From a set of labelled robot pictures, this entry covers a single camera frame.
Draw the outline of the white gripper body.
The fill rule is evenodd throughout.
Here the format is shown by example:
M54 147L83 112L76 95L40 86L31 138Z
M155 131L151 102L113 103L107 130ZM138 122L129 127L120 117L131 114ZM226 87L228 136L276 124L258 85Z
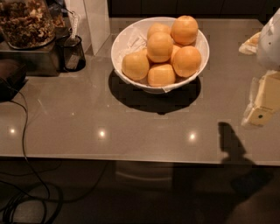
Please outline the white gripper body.
M267 70L280 70L280 8L262 28L256 58Z

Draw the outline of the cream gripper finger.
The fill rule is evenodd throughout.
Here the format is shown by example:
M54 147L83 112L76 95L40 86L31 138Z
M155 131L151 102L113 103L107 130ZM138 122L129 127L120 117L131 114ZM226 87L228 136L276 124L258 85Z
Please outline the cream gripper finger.
M249 103L241 125L246 128L263 127L280 110L280 72L270 70L261 78L254 78Z
M239 52L246 55L254 55L257 52L258 40L260 37L260 32L256 33L239 47Z

